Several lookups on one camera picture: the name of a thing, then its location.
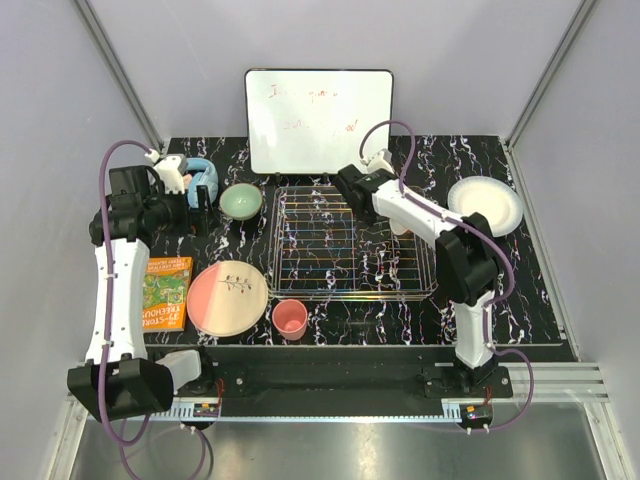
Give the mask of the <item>green ceramic bowl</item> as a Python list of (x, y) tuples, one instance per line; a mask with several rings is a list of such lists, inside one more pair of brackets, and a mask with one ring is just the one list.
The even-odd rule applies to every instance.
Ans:
[(262, 203), (261, 190), (248, 183), (229, 186), (219, 199), (219, 207), (222, 213), (237, 221), (253, 218), (261, 210)]

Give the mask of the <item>pink and cream plate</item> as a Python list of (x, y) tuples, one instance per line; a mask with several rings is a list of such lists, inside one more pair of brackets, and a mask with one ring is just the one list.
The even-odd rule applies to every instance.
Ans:
[(220, 261), (192, 281), (187, 314), (200, 332), (232, 337), (258, 322), (268, 300), (266, 279), (256, 267), (241, 261)]

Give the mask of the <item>white scalloped plate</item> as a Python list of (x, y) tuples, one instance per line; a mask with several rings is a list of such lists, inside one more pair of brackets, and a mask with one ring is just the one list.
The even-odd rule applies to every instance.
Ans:
[(471, 176), (456, 182), (447, 194), (447, 206), (463, 216), (483, 215), (494, 237), (512, 233), (524, 216), (517, 193), (505, 183), (484, 176)]

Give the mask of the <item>orange and white bowl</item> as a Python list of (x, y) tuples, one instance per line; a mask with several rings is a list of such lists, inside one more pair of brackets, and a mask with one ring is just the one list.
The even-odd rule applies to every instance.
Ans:
[(395, 221), (392, 219), (389, 220), (389, 226), (390, 226), (391, 232), (396, 236), (402, 236), (411, 232), (409, 228), (405, 227), (398, 221)]

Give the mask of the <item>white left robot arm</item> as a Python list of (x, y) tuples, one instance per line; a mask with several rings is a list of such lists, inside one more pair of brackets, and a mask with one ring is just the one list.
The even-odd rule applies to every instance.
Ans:
[(143, 285), (153, 237), (186, 231), (183, 167), (113, 168), (99, 177), (100, 207), (89, 225), (98, 269), (91, 342), (83, 365), (67, 373), (70, 393), (101, 423), (168, 411), (183, 389), (215, 386), (201, 349), (149, 358), (143, 333)]

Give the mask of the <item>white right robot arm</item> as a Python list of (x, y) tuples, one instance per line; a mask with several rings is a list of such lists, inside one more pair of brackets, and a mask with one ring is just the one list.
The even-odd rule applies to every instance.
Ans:
[(386, 218), (410, 230), (435, 251), (438, 287), (454, 306), (456, 343), (451, 380), (463, 395), (480, 394), (497, 368), (490, 323), (499, 262), (506, 259), (486, 218), (446, 210), (385, 169), (365, 174), (348, 165), (338, 171), (333, 184), (357, 218), (369, 223)]

